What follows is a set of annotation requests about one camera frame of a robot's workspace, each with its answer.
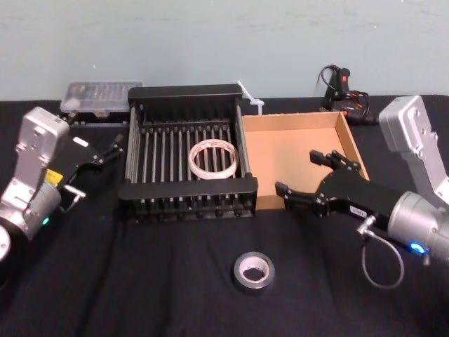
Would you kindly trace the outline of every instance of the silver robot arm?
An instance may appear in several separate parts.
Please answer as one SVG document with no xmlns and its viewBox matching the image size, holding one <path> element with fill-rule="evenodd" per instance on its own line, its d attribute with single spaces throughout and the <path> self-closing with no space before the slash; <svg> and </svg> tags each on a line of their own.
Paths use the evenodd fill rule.
<svg viewBox="0 0 449 337">
<path fill-rule="evenodd" d="M 449 178 L 420 96 L 399 97 L 380 114 L 390 151 L 407 161 L 419 194 L 406 192 L 388 223 L 392 239 L 414 251 L 449 263 Z"/>
<path fill-rule="evenodd" d="M 40 107 L 23 117 L 15 173 L 0 199 L 0 284 L 23 246 L 61 202 L 45 175 L 68 135 L 69 124 Z"/>
</svg>

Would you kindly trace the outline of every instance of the black fabric surface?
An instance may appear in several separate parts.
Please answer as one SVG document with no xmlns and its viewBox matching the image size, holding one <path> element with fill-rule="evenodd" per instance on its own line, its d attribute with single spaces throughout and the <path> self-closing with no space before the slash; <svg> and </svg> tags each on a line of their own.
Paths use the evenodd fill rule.
<svg viewBox="0 0 449 337">
<path fill-rule="evenodd" d="M 381 111 L 392 97 L 372 97 Z M 265 113 L 316 111 L 315 98 L 265 100 Z M 424 96 L 446 167 L 449 98 Z M 11 179 L 21 117 L 34 106 L 0 103 L 0 189 Z M 245 106 L 245 113 L 256 107 Z M 351 128 L 371 180 L 415 190 L 406 163 L 389 153 L 378 126 Z M 123 128 L 77 128 L 101 148 Z M 297 211 L 254 218 L 125 224 L 116 212 L 124 160 L 75 184 L 88 192 L 67 215 L 55 213 L 35 237 L 20 272 L 0 292 L 0 336 L 447 336 L 449 269 L 401 250 L 403 284 L 373 288 L 361 269 L 354 219 Z M 247 296 L 232 283 L 247 251 L 276 266 L 269 293 Z M 373 242 L 368 268 L 380 282 L 398 275 L 393 254 Z"/>
</svg>

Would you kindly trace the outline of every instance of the white tape roll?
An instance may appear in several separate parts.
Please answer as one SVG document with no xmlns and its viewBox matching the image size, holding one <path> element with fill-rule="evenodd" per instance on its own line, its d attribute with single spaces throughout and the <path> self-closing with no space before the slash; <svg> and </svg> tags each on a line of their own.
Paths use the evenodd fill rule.
<svg viewBox="0 0 449 337">
<path fill-rule="evenodd" d="M 195 164 L 195 157 L 204 150 L 207 150 L 208 148 L 215 148 L 215 149 L 224 149 L 230 153 L 231 157 L 231 165 L 229 165 L 228 168 L 226 168 L 223 171 L 218 172 L 208 172 L 204 171 L 203 169 L 199 168 Z M 190 170 L 199 178 L 210 180 L 210 179 L 225 179 L 230 176 L 232 176 L 234 173 L 236 173 L 237 170 L 237 164 L 239 163 L 239 156 L 237 154 L 237 151 L 235 147 L 224 140 L 221 139 L 206 139 L 202 142 L 199 142 L 198 144 L 195 144 L 193 148 L 190 150 L 189 153 L 189 168 Z"/>
</svg>

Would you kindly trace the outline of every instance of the blue indicator light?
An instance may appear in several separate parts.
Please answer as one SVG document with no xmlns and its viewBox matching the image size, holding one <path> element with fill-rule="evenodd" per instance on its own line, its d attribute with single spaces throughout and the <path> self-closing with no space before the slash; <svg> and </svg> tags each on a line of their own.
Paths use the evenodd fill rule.
<svg viewBox="0 0 449 337">
<path fill-rule="evenodd" d="M 425 252 L 424 248 L 422 248 L 422 246 L 420 246 L 419 244 L 416 244 L 416 243 L 412 243 L 410 245 L 410 248 L 419 254 L 424 254 L 424 252 Z"/>
</svg>

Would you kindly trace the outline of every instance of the tape roll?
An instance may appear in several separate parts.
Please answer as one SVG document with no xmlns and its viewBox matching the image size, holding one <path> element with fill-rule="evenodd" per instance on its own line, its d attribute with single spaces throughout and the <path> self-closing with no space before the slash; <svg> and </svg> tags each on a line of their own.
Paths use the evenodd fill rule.
<svg viewBox="0 0 449 337">
<path fill-rule="evenodd" d="M 229 165 L 229 167 L 223 171 L 218 172 L 204 171 L 202 168 L 198 167 L 195 164 L 196 156 L 201 151 L 205 151 L 208 148 L 222 149 L 228 151 L 231 158 L 231 164 Z M 205 180 L 226 179 L 236 173 L 237 165 L 239 164 L 239 156 L 235 147 L 231 143 L 228 143 L 227 141 L 221 139 L 206 139 L 199 142 L 198 144 L 195 144 L 193 148 L 190 150 L 188 157 L 188 164 L 190 171 L 192 171 L 195 176 L 201 179 Z"/>
<path fill-rule="evenodd" d="M 260 277 L 248 278 L 245 273 L 257 270 Z M 234 280 L 240 290 L 251 295 L 264 293 L 274 281 L 274 265 L 268 256 L 251 251 L 240 256 L 234 264 Z"/>
</svg>

